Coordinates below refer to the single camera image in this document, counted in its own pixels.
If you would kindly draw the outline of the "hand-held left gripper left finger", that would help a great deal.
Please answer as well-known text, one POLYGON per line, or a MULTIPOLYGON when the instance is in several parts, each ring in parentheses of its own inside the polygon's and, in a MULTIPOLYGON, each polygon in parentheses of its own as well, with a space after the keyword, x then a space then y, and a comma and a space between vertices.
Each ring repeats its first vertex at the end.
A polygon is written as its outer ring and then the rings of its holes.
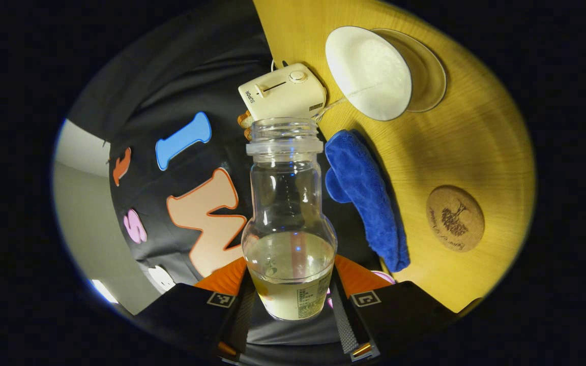
POLYGON ((255 295, 246 259, 240 257, 195 285, 176 284, 135 321, 196 356, 238 359, 246 352, 255 295))

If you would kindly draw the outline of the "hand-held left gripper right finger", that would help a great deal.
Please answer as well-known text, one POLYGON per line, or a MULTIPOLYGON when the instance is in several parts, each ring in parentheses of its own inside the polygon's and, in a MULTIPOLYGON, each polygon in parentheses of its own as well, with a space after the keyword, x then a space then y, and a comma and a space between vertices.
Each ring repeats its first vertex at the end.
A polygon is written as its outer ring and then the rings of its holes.
POLYGON ((459 318, 411 281, 391 284, 341 255, 330 296, 343 352, 354 363, 400 356, 459 318))

